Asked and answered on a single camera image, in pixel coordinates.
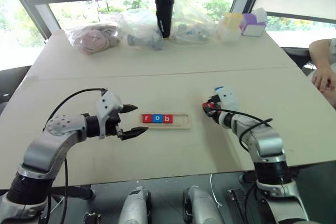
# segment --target gray robot arm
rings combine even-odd
[[[219,125],[231,129],[245,144],[254,163],[257,187],[263,195],[260,211],[265,215],[265,222],[308,221],[296,182],[292,179],[286,163],[282,139],[277,131],[267,123],[260,123],[260,126],[249,130],[259,121],[246,115],[220,111],[220,108],[239,111],[233,89],[216,88],[215,96],[203,104],[203,109]]]
[[[53,181],[69,149],[75,144],[94,136],[116,135],[125,140],[147,130],[147,127],[136,127],[124,132],[119,128],[119,113],[130,112],[137,107],[123,105],[119,97],[111,92],[102,94],[96,109],[96,116],[62,115],[47,122],[43,133],[29,145],[11,188],[0,202],[0,223],[7,219],[39,222],[39,218],[35,218],[35,222],[31,220],[43,211]]]

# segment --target white cable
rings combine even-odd
[[[216,196],[215,196],[215,193],[214,193],[214,188],[212,187],[212,173],[210,174],[210,186],[211,186],[211,192],[212,192],[212,195],[214,196],[214,200],[215,202],[217,203],[217,208],[219,207],[222,207],[223,205],[221,203],[219,203],[216,199]]]

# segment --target black water bottle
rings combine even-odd
[[[168,38],[172,24],[174,0],[155,0],[157,24],[163,38]]]

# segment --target floor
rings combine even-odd
[[[330,162],[305,168],[300,171],[297,178],[302,200],[310,219],[322,224],[336,223],[335,171],[336,162]],[[241,173],[224,173],[213,176],[214,193],[223,205],[219,209],[226,224],[242,223],[227,193],[229,189],[241,188],[238,181],[240,175]],[[208,174],[93,185],[92,189],[97,192],[93,201],[69,199],[65,223],[83,223],[82,218],[85,212],[97,212],[102,214],[101,223],[117,224],[128,193],[138,186],[143,186],[149,189],[152,195],[152,224],[183,224],[182,192],[184,188],[198,185],[211,193],[209,178]],[[249,210],[249,223],[259,223],[253,197],[249,199]],[[61,213],[62,205],[51,214],[49,223],[59,223]]]

